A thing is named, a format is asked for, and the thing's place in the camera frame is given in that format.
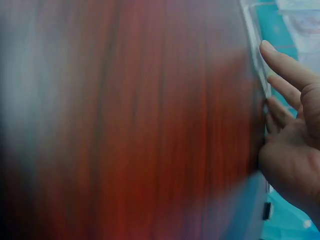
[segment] wood panel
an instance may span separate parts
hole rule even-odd
[[[237,0],[0,0],[0,47],[8,239],[259,238]]]

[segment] teal surface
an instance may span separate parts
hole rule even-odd
[[[284,54],[298,60],[298,52],[288,32],[278,7],[275,4],[256,7],[262,38],[269,41]],[[296,116],[297,111],[275,90],[274,95],[289,111]],[[310,218],[301,210],[284,200],[276,191],[268,194],[268,201],[273,204],[273,216],[264,223],[261,238],[263,240],[319,240],[320,233]]]

